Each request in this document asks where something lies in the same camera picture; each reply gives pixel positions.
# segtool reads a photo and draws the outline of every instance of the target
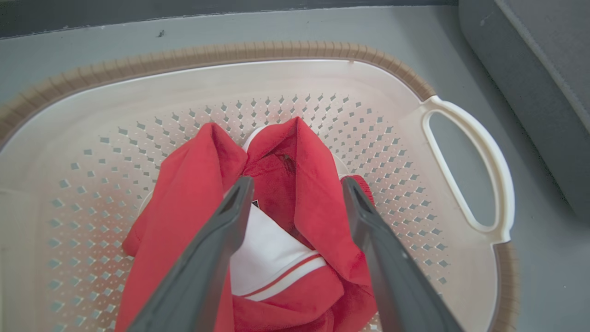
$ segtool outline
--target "laundry basket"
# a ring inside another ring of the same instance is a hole
[[[450,118],[490,174],[477,223],[430,131]],[[506,162],[467,112],[399,60],[341,43],[186,48],[52,77],[0,110],[5,331],[108,331],[133,259],[121,248],[161,162],[216,122],[242,144],[300,116],[391,225],[468,332],[513,331],[518,274]],[[380,330],[378,315],[365,330]]]

